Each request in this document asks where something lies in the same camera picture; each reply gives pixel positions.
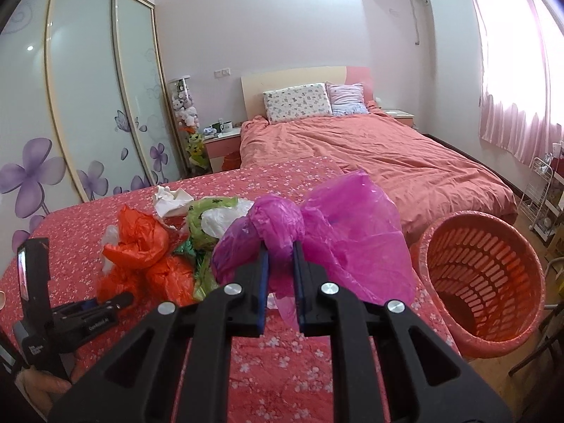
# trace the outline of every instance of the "silver screw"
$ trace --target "silver screw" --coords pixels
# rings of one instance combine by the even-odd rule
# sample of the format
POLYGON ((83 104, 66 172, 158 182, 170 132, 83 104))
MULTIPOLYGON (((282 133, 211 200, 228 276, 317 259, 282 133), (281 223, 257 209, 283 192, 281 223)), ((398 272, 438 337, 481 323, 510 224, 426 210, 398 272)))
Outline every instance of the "silver screw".
POLYGON ((392 313, 401 313, 405 310, 405 304, 402 301, 390 301, 387 309, 392 313))
POLYGON ((223 288, 223 291, 227 295, 238 295, 238 294, 241 294, 241 292, 243 291, 243 288, 241 287, 241 285, 239 283, 229 283, 228 285, 225 285, 225 288, 223 288))
POLYGON ((174 305, 172 302, 162 302, 161 304, 159 304, 157 310, 159 310, 159 313, 161 315, 170 315, 176 310, 176 305, 174 305))
POLYGON ((321 285, 321 292, 323 294, 337 294, 339 292, 339 286, 336 283, 324 283, 321 285))

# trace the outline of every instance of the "pillow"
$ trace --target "pillow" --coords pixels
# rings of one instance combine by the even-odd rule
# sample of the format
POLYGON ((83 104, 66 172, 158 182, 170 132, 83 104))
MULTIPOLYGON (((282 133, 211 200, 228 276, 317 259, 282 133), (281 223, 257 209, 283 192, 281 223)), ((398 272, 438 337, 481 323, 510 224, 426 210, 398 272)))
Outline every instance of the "pillow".
POLYGON ((360 83, 347 86, 325 83, 333 116, 368 114, 364 104, 364 86, 360 83))
POLYGON ((325 84, 306 84, 266 91, 264 107, 271 124, 294 121, 296 119, 331 116, 331 104, 325 84))

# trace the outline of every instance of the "hand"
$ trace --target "hand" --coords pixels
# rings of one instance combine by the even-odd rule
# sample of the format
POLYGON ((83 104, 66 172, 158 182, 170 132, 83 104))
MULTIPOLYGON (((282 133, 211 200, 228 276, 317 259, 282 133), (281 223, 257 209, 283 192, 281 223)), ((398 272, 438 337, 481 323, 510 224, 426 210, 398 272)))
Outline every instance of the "hand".
POLYGON ((70 382, 36 370, 35 367, 22 371, 22 383, 29 400, 45 416, 49 414, 53 407, 49 393, 62 395, 72 386, 70 382))

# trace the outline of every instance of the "magenta plastic bag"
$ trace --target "magenta plastic bag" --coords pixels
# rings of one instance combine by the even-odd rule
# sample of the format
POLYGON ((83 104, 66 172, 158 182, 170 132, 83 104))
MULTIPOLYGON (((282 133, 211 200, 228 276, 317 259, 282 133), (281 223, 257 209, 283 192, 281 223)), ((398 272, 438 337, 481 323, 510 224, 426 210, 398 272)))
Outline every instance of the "magenta plastic bag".
POLYGON ((302 241, 306 260, 325 267, 331 281, 363 301, 381 305, 399 299, 410 305, 415 296, 398 210, 364 171, 317 186, 300 207, 274 195, 258 198, 214 249, 212 269, 219 284, 232 281, 235 268, 256 259, 261 240, 269 250, 270 291, 284 319, 292 318, 295 240, 302 241))

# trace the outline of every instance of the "pink curtain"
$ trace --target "pink curtain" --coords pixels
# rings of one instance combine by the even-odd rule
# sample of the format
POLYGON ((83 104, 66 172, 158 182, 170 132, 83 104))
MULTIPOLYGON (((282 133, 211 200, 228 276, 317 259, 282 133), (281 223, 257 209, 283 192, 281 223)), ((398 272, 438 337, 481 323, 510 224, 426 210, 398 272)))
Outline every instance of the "pink curtain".
POLYGON ((523 164, 562 139, 564 36, 542 0, 473 0, 482 41, 480 137, 523 164))

